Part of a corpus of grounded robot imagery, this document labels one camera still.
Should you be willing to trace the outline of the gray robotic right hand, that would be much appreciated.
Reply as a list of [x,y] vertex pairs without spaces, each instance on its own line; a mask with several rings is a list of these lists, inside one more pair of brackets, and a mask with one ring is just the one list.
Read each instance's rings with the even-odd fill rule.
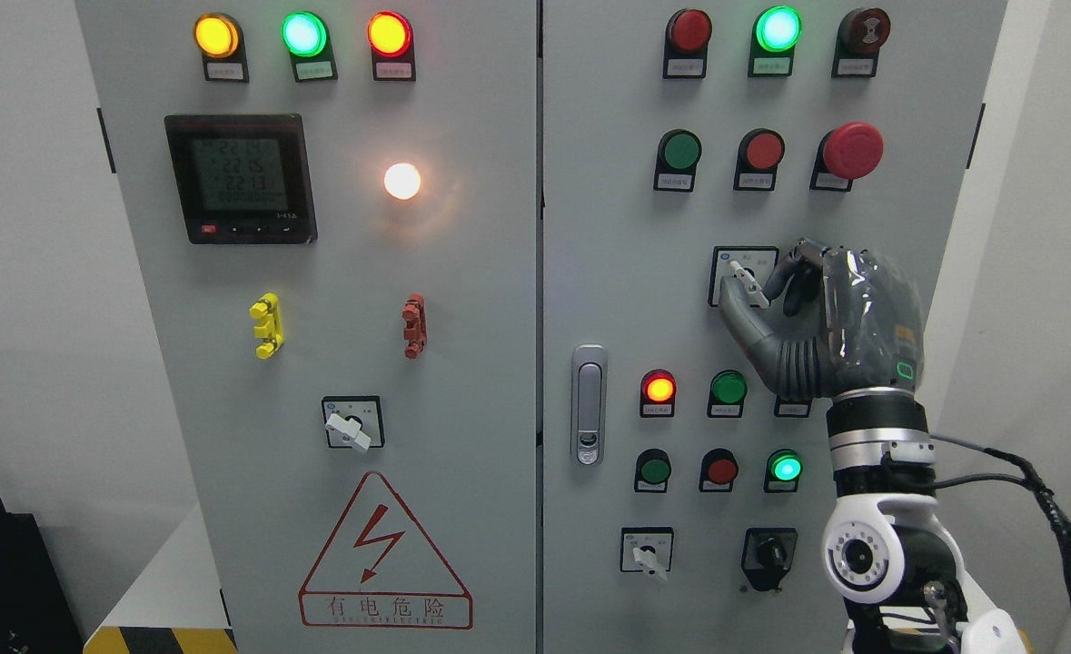
[[783,299],[787,316],[806,303],[823,309],[817,334],[785,338],[742,289],[721,279],[721,320],[776,396],[804,401],[866,387],[916,393],[924,375],[924,311],[916,285],[879,253],[800,239],[763,292]]

